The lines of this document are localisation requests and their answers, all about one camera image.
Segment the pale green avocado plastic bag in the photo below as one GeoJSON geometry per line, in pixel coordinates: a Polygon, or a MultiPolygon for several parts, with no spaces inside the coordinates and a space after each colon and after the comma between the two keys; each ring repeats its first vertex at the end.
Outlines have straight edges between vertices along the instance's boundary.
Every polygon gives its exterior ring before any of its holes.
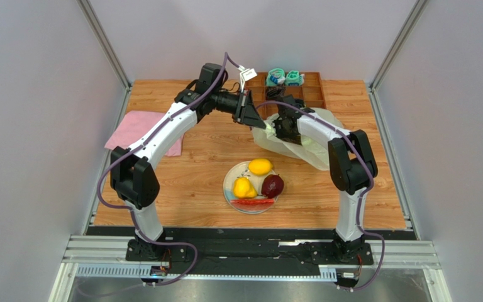
{"type": "Polygon", "coordinates": [[[283,141],[277,137],[274,121],[278,118],[279,114],[275,113],[264,120],[266,129],[251,128],[254,143],[271,152],[301,159],[318,170],[329,171],[328,151],[316,140],[306,135],[300,135],[299,141],[301,144],[296,144],[283,141]]]}

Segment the yellow fake mango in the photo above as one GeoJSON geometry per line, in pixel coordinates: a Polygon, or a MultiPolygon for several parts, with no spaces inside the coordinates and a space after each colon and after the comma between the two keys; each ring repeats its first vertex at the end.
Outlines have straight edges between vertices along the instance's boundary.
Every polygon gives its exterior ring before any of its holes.
{"type": "Polygon", "coordinates": [[[273,169],[273,164],[265,158],[253,159],[249,162],[247,169],[255,176],[265,176],[273,169]]]}

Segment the dark red fake apple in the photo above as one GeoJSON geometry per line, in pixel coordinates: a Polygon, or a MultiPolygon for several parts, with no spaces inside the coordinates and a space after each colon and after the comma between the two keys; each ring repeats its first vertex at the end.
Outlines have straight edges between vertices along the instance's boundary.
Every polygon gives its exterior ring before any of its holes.
{"type": "Polygon", "coordinates": [[[277,174],[268,175],[261,187],[261,195],[269,199],[274,199],[284,190],[284,180],[277,174]]]}

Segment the yellow fake lemon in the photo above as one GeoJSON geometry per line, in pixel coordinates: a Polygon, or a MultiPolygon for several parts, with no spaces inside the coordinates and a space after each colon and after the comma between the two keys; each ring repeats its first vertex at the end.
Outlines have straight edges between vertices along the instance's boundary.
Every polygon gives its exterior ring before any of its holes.
{"type": "Polygon", "coordinates": [[[252,199],[258,196],[258,192],[247,177],[237,178],[231,192],[237,199],[252,199]]]}

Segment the red fake watermelon slice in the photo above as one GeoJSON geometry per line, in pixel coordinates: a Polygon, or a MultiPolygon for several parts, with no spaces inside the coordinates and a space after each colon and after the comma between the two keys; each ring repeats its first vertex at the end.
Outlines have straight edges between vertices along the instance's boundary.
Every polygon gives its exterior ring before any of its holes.
{"type": "Polygon", "coordinates": [[[264,211],[275,204],[275,199],[232,199],[230,204],[243,211],[264,211]]]}

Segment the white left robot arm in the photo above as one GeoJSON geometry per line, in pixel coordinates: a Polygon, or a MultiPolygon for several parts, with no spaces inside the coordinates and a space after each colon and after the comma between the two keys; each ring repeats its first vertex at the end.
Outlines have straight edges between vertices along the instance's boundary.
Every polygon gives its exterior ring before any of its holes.
{"type": "Polygon", "coordinates": [[[155,200],[160,184],[155,169],[168,149],[185,132],[214,110],[229,113],[235,123],[264,129],[249,90],[226,92],[225,67],[206,63],[198,79],[174,99],[168,112],[144,136],[127,148],[111,152],[110,186],[130,211],[136,235],[148,244],[162,245],[164,228],[159,222],[155,200]]]}

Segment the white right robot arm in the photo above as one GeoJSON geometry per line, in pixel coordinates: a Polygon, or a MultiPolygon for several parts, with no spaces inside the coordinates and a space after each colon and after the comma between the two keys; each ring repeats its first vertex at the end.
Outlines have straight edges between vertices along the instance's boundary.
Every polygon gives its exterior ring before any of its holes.
{"type": "Polygon", "coordinates": [[[378,173],[367,134],[324,120],[292,96],[279,98],[274,104],[279,113],[273,122],[277,138],[292,142],[305,136],[327,151],[331,180],[340,192],[333,254],[341,262],[354,258],[365,244],[365,201],[378,173]]]}

